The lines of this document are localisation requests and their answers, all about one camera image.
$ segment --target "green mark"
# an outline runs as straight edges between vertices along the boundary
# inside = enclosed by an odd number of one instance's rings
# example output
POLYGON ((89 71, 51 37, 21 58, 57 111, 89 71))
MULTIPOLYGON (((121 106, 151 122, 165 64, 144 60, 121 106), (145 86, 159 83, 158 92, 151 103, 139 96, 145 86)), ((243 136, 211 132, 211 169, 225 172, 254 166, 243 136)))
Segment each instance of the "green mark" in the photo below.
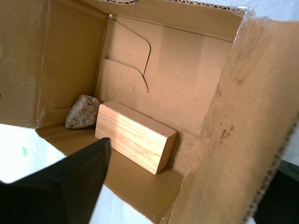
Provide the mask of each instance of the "green mark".
POLYGON ((25 147, 23 147, 23 155, 27 156, 27 149, 25 147))

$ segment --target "wood grain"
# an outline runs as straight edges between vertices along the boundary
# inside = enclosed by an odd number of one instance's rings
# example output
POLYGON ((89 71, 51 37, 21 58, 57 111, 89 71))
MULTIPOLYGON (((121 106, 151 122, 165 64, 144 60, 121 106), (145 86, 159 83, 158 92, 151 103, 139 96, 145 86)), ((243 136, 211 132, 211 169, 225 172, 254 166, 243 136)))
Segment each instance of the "wood grain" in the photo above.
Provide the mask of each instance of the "wood grain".
POLYGON ((109 137, 112 148, 155 175, 166 166, 176 135, 117 102, 100 105, 95 137, 109 137))

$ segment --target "cardboard box flap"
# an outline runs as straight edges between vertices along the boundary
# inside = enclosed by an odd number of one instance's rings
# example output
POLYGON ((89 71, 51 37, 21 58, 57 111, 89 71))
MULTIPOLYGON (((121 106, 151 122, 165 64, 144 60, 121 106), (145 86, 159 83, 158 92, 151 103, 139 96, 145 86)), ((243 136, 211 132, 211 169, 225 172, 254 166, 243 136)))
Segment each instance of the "cardboard box flap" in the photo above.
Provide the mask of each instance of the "cardboard box flap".
POLYGON ((242 223, 253 215, 298 119, 298 57, 298 22, 241 25, 171 224, 242 223))
POLYGON ((0 15, 0 123, 62 124, 93 94, 107 14, 78 0, 5 1, 0 15))
POLYGON ((139 0, 125 5, 113 3, 117 1, 83 1, 108 14, 149 21, 230 41, 234 40, 244 13, 231 12, 229 7, 224 7, 227 9, 225 10, 192 1, 139 0))
MULTIPOLYGON (((36 132, 67 156, 97 141, 94 127, 68 130, 61 125, 36 132)), ((182 179, 183 176, 170 167, 153 175, 112 150, 104 184, 147 219, 163 224, 170 218, 182 179)))

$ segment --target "stone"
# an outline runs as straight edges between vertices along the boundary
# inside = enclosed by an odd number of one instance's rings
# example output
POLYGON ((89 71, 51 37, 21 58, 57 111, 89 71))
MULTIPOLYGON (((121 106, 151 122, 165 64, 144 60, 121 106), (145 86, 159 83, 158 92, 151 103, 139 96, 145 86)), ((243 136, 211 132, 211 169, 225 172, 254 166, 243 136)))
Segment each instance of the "stone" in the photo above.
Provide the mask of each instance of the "stone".
POLYGON ((94 125, 97 122, 100 104, 97 98, 82 94, 70 109, 65 119, 65 127, 77 129, 94 125))

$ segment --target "cardboard box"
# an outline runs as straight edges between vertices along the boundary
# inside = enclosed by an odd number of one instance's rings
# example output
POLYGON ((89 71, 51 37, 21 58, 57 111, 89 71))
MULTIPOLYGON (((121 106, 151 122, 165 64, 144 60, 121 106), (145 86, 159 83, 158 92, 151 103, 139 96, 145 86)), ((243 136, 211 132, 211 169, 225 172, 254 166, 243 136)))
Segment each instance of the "cardboard box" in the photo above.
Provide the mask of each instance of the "cardboard box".
POLYGON ((15 0, 1 10, 0 123, 37 128, 70 155, 96 141, 94 127, 64 127, 79 95, 118 101, 178 131, 157 176, 112 151, 105 185, 119 198, 154 223, 254 212, 298 118, 298 23, 246 19, 233 45, 243 12, 200 2, 15 0))

